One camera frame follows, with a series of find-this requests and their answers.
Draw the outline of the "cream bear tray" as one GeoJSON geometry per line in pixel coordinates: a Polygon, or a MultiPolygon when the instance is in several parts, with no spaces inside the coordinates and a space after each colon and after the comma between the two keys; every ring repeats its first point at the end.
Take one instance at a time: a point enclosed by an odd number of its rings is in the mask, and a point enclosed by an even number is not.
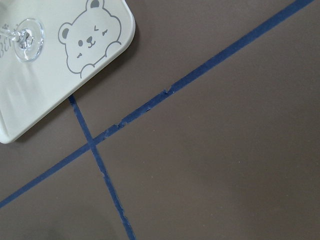
{"type": "Polygon", "coordinates": [[[131,44],[134,16],[124,0],[3,0],[0,26],[41,22],[43,47],[20,60],[0,39],[0,141],[8,144],[90,80],[131,44]]]}

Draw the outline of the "clear wine glass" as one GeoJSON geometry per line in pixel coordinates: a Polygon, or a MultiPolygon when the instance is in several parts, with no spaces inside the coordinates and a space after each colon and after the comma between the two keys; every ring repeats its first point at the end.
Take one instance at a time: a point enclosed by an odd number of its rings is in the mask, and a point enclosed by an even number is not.
{"type": "Polygon", "coordinates": [[[16,57],[22,62],[37,59],[44,45],[44,28],[35,18],[26,18],[15,29],[1,28],[0,35],[13,42],[16,57]]]}

